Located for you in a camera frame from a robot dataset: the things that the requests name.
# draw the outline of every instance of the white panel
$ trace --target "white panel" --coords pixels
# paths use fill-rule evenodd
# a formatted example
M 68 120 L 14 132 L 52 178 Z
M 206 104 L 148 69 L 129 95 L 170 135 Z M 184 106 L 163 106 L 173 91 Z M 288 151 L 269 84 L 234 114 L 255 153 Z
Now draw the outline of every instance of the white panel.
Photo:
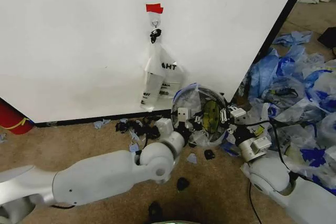
M 0 97 L 35 122 L 141 112 L 145 3 L 161 3 L 185 83 L 230 100 L 286 2 L 0 0 Z

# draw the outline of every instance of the wire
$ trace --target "wire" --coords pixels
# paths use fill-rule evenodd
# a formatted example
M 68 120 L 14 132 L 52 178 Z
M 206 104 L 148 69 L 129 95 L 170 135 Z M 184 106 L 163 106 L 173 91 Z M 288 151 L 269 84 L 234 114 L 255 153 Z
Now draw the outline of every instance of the wire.
M 145 145 L 143 146 L 142 149 L 144 149 L 144 148 L 147 146 L 147 144 L 148 144 L 148 136 L 147 136 L 147 134 L 146 134 L 146 137 L 145 137 Z
M 75 206 L 62 207 L 62 206 L 51 205 L 51 207 L 65 210 L 65 209 L 74 208 Z
M 250 204 L 251 204 L 251 206 L 252 206 L 253 212 L 254 212 L 255 216 L 257 217 L 259 223 L 260 223 L 260 224 L 263 224 L 262 221 L 261 221 L 261 219 L 259 218 L 258 213 L 257 213 L 256 209 L 254 208 L 254 205 L 253 205 L 253 202 L 252 202 L 252 198 L 251 198 L 251 187 L 252 187 L 252 183 L 251 183 L 251 181 L 250 181 L 250 185 L 249 185 L 249 188 L 248 188 L 248 198 L 249 198 L 249 200 L 250 200 Z

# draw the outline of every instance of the plastic bag hanging on wall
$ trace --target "plastic bag hanging on wall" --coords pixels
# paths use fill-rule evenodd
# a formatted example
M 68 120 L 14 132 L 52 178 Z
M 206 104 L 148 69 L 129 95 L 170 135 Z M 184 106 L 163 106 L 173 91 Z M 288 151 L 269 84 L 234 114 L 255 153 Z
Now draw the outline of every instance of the plastic bag hanging on wall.
M 162 48 L 160 15 L 163 12 L 161 4 L 146 5 L 150 24 L 154 28 L 150 34 L 149 60 L 145 68 L 145 87 L 141 99 L 141 107 L 153 111 L 158 99 L 172 99 L 180 89 L 183 74 L 177 63 Z

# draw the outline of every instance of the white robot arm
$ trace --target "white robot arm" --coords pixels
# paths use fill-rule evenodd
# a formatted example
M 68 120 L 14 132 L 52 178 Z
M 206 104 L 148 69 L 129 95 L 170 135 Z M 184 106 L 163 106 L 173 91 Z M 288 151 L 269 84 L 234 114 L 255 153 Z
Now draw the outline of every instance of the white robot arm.
M 137 153 L 117 151 L 90 157 L 60 172 L 24 166 L 0 173 L 2 222 L 18 223 L 40 204 L 80 206 L 124 193 L 149 179 L 166 182 L 186 142 L 173 130 L 170 119 L 161 119 L 157 125 L 160 142 Z
M 232 108 L 231 116 L 244 123 L 243 109 Z M 290 170 L 279 156 L 267 156 L 270 141 L 249 136 L 243 126 L 233 133 L 244 160 L 245 175 L 262 193 L 269 196 L 298 224 L 336 223 L 336 197 L 321 186 L 301 177 L 290 178 Z

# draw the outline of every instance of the blue plastic bag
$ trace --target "blue plastic bag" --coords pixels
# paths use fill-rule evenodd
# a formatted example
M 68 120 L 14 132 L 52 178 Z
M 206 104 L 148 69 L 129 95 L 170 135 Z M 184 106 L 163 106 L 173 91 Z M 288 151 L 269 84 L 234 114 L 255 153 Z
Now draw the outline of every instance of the blue plastic bag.
M 286 55 L 279 60 L 277 76 L 291 76 L 294 74 L 297 62 L 305 55 L 304 46 L 293 45 Z
M 273 44 L 282 44 L 285 47 L 308 43 L 310 41 L 311 31 L 292 31 L 290 34 L 283 34 L 273 41 Z
M 268 50 L 268 55 L 254 64 L 250 70 L 251 85 L 248 100 L 261 96 L 276 76 L 279 54 L 274 48 Z
M 309 101 L 326 112 L 336 112 L 336 74 L 333 70 L 318 70 L 305 78 Z

